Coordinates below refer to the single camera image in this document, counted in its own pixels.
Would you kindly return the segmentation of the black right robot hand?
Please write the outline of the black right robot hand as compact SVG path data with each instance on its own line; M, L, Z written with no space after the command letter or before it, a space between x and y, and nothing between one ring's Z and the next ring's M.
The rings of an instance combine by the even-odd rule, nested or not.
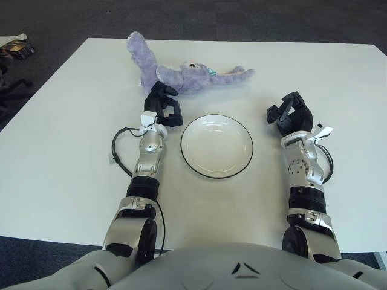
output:
M275 105L267 109L267 122L276 123L281 135L294 132L311 132L313 115L298 92L292 92L282 98L280 107Z

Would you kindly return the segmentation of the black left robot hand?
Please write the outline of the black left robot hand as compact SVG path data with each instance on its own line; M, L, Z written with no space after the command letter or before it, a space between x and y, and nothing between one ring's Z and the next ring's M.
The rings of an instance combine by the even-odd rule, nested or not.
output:
M144 110L156 113L157 124L169 127L182 126L183 116L180 104L177 100L171 98L171 96L176 97L177 95L178 92L174 88L157 81L145 99ZM172 107L174 111L165 116L164 110L167 107Z

